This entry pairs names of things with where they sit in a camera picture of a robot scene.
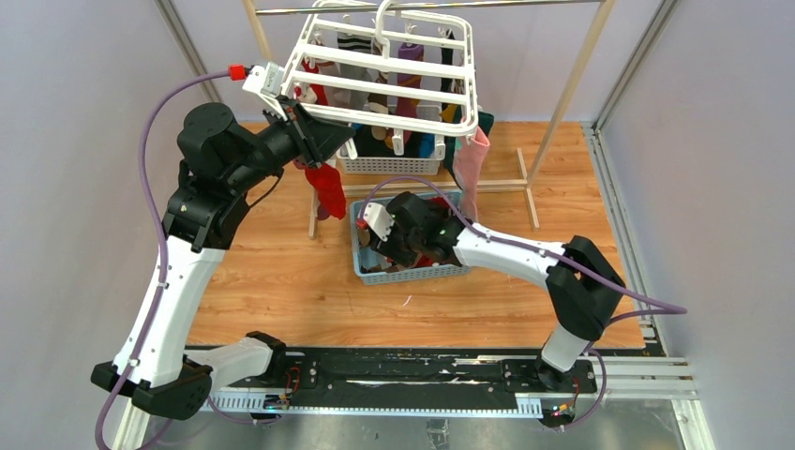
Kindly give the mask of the red santa sock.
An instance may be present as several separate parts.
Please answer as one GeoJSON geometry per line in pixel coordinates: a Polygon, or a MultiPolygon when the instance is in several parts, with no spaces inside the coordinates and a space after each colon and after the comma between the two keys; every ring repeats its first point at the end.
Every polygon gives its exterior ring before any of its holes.
{"type": "Polygon", "coordinates": [[[300,161],[295,161],[293,165],[304,172],[307,181],[315,189],[318,198],[315,207],[317,219],[344,219],[347,202],[339,171],[328,163],[319,168],[309,167],[300,161]]]}

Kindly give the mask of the white clip sock hanger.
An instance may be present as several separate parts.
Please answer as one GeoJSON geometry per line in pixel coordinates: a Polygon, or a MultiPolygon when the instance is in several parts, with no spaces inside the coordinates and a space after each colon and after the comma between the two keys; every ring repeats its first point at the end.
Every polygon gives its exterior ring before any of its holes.
{"type": "Polygon", "coordinates": [[[473,29],[469,22],[447,14],[431,13],[426,5],[383,1],[317,1],[309,9],[305,26],[285,68],[281,92],[288,96],[297,85],[318,84],[347,92],[361,92],[385,98],[406,98],[419,102],[457,105],[462,116],[453,122],[395,115],[386,109],[355,109],[332,105],[308,105],[315,117],[335,122],[384,128],[393,139],[396,153],[403,151],[406,131],[440,137],[470,137],[479,128],[473,56],[473,29]],[[410,30],[387,31],[384,19],[400,17],[409,23],[435,24],[439,37],[415,35],[410,30]],[[453,31],[453,39],[445,33],[453,31]],[[424,62],[398,56],[399,44],[436,47],[459,54],[457,65],[424,62]],[[343,76],[310,73],[303,61],[335,63],[339,67],[367,70],[369,81],[343,76]]]}

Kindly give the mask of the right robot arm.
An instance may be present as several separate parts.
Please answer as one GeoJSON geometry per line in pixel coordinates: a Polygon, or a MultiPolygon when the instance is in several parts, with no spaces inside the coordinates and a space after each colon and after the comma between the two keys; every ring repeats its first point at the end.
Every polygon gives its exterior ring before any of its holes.
{"type": "Polygon", "coordinates": [[[590,239],[576,235],[560,243],[495,232],[464,217],[443,195],[402,192],[386,203],[364,202],[356,225],[373,251],[398,265],[427,259],[486,268],[543,289],[557,323],[529,377],[548,391],[572,386],[573,366],[603,336],[622,298],[623,280],[590,239]]]}

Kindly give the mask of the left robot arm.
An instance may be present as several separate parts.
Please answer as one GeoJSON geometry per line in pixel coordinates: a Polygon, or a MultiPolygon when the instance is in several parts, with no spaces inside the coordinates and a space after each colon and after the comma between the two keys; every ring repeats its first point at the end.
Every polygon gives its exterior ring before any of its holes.
{"type": "Polygon", "coordinates": [[[251,332],[202,356],[186,352],[204,291],[249,212],[249,191],[295,160],[324,163],[354,137],[348,125],[312,116],[279,97],[286,114],[251,132],[221,103],[190,111],[177,136],[178,187],[156,218],[158,256],[147,297],[127,342],[95,366],[94,385],[154,416],[186,420],[218,389],[245,378],[281,384],[288,373],[282,341],[251,332]]]}

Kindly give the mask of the pile of socks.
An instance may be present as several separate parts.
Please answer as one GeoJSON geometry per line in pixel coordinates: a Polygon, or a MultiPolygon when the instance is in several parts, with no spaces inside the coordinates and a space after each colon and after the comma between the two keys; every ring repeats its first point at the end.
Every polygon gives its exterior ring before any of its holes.
{"type": "Polygon", "coordinates": [[[464,230],[454,214],[456,203],[440,194],[418,195],[404,191],[391,199],[361,205],[355,214],[356,230],[367,234],[366,247],[396,269],[450,265],[461,267],[453,246],[464,230]],[[387,234],[378,235],[367,222],[371,213],[389,216],[387,234]]]}

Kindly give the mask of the white plastic basket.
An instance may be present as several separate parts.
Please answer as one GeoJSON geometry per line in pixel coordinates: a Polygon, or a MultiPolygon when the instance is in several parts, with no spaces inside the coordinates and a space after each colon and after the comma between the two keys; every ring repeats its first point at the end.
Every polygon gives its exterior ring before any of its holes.
{"type": "Polygon", "coordinates": [[[349,147],[337,150],[336,158],[345,173],[350,174],[394,174],[436,175],[445,156],[442,149],[430,157],[362,157],[350,158],[349,147]]]}

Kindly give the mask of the blue plastic basket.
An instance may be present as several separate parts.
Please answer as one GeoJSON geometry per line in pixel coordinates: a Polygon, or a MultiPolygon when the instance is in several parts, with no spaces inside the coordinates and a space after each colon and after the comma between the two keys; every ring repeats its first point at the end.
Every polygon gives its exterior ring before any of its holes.
{"type": "MultiPolygon", "coordinates": [[[[430,194],[437,193],[419,193],[418,195],[430,194]]],[[[449,203],[456,203],[457,207],[460,206],[462,195],[460,191],[445,191],[441,195],[444,198],[449,198],[449,203]]],[[[466,275],[471,272],[471,268],[465,265],[455,267],[450,265],[439,266],[435,264],[426,268],[396,269],[384,257],[375,254],[367,248],[367,234],[356,230],[355,214],[360,211],[361,205],[364,203],[367,202],[363,200],[353,202],[349,208],[352,230],[353,270],[364,284],[379,285],[420,279],[445,278],[466,275]]]]}

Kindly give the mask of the pink patterned sock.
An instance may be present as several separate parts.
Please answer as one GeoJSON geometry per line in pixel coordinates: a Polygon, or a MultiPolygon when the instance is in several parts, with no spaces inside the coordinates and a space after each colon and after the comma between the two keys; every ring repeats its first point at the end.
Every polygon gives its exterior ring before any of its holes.
{"type": "Polygon", "coordinates": [[[460,210],[473,221],[478,220],[477,192],[484,161],[490,150],[488,135],[480,127],[470,137],[456,140],[452,170],[462,195],[460,210]]]}

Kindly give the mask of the dark green sock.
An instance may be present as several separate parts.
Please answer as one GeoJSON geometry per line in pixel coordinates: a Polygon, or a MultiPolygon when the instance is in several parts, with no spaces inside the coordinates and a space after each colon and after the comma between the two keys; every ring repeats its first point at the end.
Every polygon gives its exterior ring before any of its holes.
{"type": "MultiPolygon", "coordinates": [[[[488,136],[494,125],[494,115],[490,112],[480,111],[478,113],[478,117],[479,117],[479,127],[483,130],[485,135],[488,136]]],[[[445,142],[445,154],[442,165],[447,170],[447,172],[453,177],[456,186],[459,189],[462,189],[462,186],[459,183],[453,168],[455,155],[460,147],[460,142],[456,137],[445,137],[444,142],[445,142]]]]}

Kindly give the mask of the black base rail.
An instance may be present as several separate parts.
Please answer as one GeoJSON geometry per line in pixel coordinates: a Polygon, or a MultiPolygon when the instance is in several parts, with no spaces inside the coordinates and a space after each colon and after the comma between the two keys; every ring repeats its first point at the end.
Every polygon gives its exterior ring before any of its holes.
{"type": "Polygon", "coordinates": [[[356,412],[525,411],[524,396],[569,405],[598,390],[591,362],[557,372],[537,352],[305,348],[280,356],[256,380],[290,407],[356,412]]]}

